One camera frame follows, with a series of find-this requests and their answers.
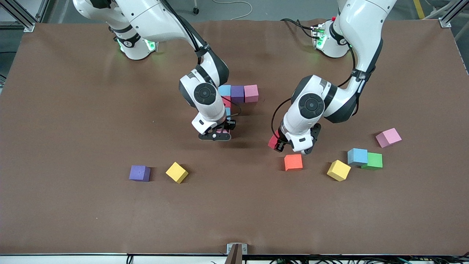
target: white robotic arm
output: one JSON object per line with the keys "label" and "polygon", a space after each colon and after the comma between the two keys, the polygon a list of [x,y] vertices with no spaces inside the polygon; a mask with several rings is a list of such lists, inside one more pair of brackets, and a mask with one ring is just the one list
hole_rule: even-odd
{"label": "white robotic arm", "polygon": [[381,52],[381,29],[396,0],[338,0],[339,15],[316,29],[316,48],[330,57],[345,55],[351,45],[358,62],[346,89],[316,76],[305,77],[291,97],[282,119],[276,149],[290,144],[293,151],[309,154],[317,140],[321,116],[332,123],[347,121],[358,109],[358,99]]}
{"label": "white robotic arm", "polygon": [[106,21],[116,33],[122,51],[130,59],[142,59],[149,51],[145,42],[184,39],[194,48],[198,64],[179,82],[179,91],[199,113],[192,125],[202,140],[230,140],[235,120],[227,120],[218,87],[227,82],[229,70],[208,43],[166,0],[73,0],[85,17]]}

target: yellow cube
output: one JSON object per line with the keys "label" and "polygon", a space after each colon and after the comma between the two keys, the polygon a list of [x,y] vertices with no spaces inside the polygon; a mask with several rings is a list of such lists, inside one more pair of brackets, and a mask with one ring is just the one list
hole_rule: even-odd
{"label": "yellow cube", "polygon": [[343,163],[340,160],[336,160],[332,163],[327,175],[331,176],[332,178],[343,181],[347,178],[348,172],[350,171],[350,166]]}
{"label": "yellow cube", "polygon": [[171,165],[171,167],[169,167],[169,169],[166,171],[166,174],[175,182],[181,183],[189,173],[175,162],[173,165]]}

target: brown table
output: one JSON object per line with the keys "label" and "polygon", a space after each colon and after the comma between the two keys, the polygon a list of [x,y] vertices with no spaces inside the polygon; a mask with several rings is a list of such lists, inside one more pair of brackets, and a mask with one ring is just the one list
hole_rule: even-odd
{"label": "brown table", "polygon": [[[304,169],[267,147],[273,110],[301,78],[345,80],[284,22],[195,24],[230,68],[259,86],[231,142],[197,139],[178,80],[196,63],[184,41],[127,59],[105,24],[38,24],[25,34],[0,96],[0,252],[462,254],[469,248],[469,78],[449,29],[387,21],[358,115],[322,120]],[[287,107],[276,118],[279,123]],[[403,140],[381,149],[395,127]],[[325,172],[351,148],[384,169]],[[165,175],[177,161],[180,185]],[[131,165],[151,182],[129,181]]]}

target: white cable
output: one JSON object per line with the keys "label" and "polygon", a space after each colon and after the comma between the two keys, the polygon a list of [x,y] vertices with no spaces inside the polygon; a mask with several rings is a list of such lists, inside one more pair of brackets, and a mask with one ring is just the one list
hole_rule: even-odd
{"label": "white cable", "polygon": [[242,17],[245,17],[245,16],[249,16],[249,14],[252,13],[252,5],[249,4],[248,2],[245,2],[245,1],[233,1],[233,2],[218,2],[218,1],[215,1],[215,0],[212,0],[214,1],[215,3],[217,4],[234,4],[234,3],[244,3],[244,4],[248,4],[250,7],[251,7],[251,11],[249,11],[249,13],[245,14],[245,15],[242,15],[242,16],[238,16],[238,17],[235,17],[235,18],[232,18],[230,20],[235,20],[235,19],[238,19],[238,18],[242,18]]}

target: gray floor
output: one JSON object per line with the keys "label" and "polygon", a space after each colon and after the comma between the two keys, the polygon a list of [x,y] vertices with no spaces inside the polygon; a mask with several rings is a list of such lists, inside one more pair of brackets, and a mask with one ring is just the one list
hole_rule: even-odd
{"label": "gray floor", "polygon": [[[169,0],[173,8],[190,23],[208,20],[229,20],[249,12],[246,4],[217,4],[211,0],[198,0],[200,13],[192,13],[192,0]],[[292,18],[310,20],[314,18],[330,18],[337,14],[337,3],[333,0],[247,0],[252,6],[252,13],[242,19],[249,20],[280,20]],[[425,1],[421,1],[422,8],[428,15],[432,8]],[[418,19],[413,0],[397,0],[388,19],[405,20]],[[55,0],[52,12],[47,19],[48,23],[102,23],[92,21],[81,16],[74,8],[71,0]],[[459,32],[466,23],[463,19],[454,19],[451,24],[453,33]],[[0,30],[0,52],[16,51],[23,32],[20,30]],[[469,63],[469,32],[459,41],[461,55]],[[15,54],[0,54],[0,74],[6,76],[11,67]]]}

